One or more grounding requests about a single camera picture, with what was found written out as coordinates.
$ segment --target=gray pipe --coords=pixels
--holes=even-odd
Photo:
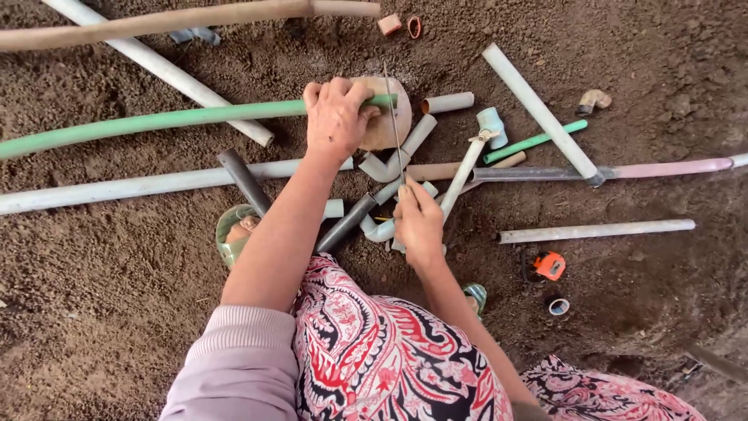
[[[242,191],[249,205],[257,212],[257,216],[260,218],[265,216],[270,209],[270,199],[268,199],[260,183],[257,183],[257,179],[249,171],[236,149],[228,148],[221,152],[218,154],[218,161],[224,166],[239,190]]]
[[[612,167],[599,166],[599,172],[605,179],[617,178]],[[486,181],[573,181],[585,180],[576,169],[554,167],[518,167],[518,168],[476,168],[473,169],[473,180]]]
[[[377,205],[376,199],[371,193],[365,194],[353,205],[353,208],[344,217],[340,218],[330,231],[325,234],[314,247],[315,253],[329,253],[336,244],[338,244],[346,234],[357,226],[364,216],[369,214]]]

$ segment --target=sleeve cuff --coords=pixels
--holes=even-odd
[[[194,358],[229,348],[289,349],[295,319],[277,310],[218,306],[203,335],[192,345],[185,365]]]

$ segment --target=green pvc pipe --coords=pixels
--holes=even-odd
[[[577,130],[582,130],[585,127],[587,127],[587,120],[579,120],[579,121],[575,121],[574,123],[569,123],[563,126],[563,129],[567,133],[572,133]],[[551,140],[551,137],[547,133],[539,134],[529,139],[525,139],[522,142],[517,142],[505,148],[501,148],[496,151],[493,151],[490,154],[486,154],[483,157],[483,162],[489,164],[494,161],[498,161],[501,158],[506,158],[509,155],[516,154],[519,151],[524,151],[525,149],[540,145],[541,143],[547,142],[549,140]]]
[[[393,106],[397,106],[397,94],[392,94],[392,104]],[[377,106],[389,109],[390,99],[387,95],[376,95],[372,99],[364,101],[362,106]],[[66,129],[50,130],[49,132],[0,142],[0,159],[6,160],[7,158],[20,157],[32,152],[45,151],[46,149],[58,148],[74,143],[147,132],[149,130],[221,123],[231,120],[256,120],[258,118],[288,117],[291,115],[306,114],[307,109],[304,106],[303,100],[291,100],[138,115],[135,117],[83,124]]]

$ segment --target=woman's right hand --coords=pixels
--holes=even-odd
[[[444,212],[429,192],[410,176],[398,191],[395,207],[395,239],[405,244],[405,260],[416,270],[444,260],[441,252],[441,226]]]

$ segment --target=wooden disc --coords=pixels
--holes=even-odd
[[[397,127],[397,135],[400,140],[400,144],[405,141],[408,137],[408,133],[411,131],[411,122],[413,121],[413,110],[411,109],[411,101],[408,99],[408,94],[405,93],[405,88],[402,87],[397,79],[390,79],[390,91],[393,94],[397,94],[397,107],[395,108],[395,126]],[[363,82],[366,86],[374,90],[374,94],[386,94],[387,86],[383,77],[376,76],[364,76],[364,77],[353,77],[353,82]],[[389,110],[382,110],[382,115],[377,118],[369,120],[367,131],[364,134],[364,139],[361,141],[360,149],[365,151],[380,151],[381,149],[395,148],[398,146],[395,132],[392,129],[392,118],[390,117]]]

